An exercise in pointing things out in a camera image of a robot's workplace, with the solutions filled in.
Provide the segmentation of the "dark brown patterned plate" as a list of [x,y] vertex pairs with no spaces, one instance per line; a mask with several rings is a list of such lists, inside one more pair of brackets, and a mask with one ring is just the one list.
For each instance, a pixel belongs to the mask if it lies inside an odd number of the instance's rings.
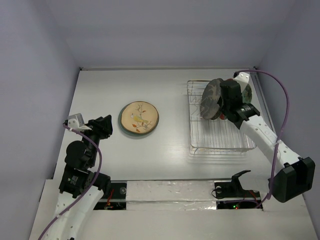
[[220,83],[223,81],[222,78],[211,80],[202,93],[200,115],[205,120],[215,120],[219,118],[222,113],[220,106],[222,103]]

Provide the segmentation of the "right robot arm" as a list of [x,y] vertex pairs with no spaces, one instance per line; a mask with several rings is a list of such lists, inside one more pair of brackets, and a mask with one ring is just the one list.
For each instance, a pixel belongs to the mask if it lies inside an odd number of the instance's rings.
[[266,124],[260,112],[244,103],[240,84],[228,79],[220,83],[222,113],[246,134],[271,162],[269,194],[285,203],[312,188],[315,162],[302,158],[281,141]]

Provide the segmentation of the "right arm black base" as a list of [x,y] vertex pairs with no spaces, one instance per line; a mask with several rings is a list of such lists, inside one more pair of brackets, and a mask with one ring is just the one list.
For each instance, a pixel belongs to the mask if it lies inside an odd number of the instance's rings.
[[243,189],[239,178],[249,173],[251,170],[243,170],[234,174],[230,180],[222,181],[218,180],[214,182],[214,189],[211,192],[211,195],[218,200],[225,198],[249,198],[253,197],[256,199],[252,190]]

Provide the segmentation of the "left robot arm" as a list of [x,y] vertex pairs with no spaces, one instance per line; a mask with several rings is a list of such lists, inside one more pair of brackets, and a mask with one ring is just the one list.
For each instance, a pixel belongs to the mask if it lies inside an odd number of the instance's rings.
[[84,122],[80,113],[70,115],[62,126],[81,136],[66,148],[65,167],[59,184],[54,217],[40,240],[78,240],[89,214],[101,198],[110,194],[111,178],[101,173],[101,140],[113,133],[112,117]]

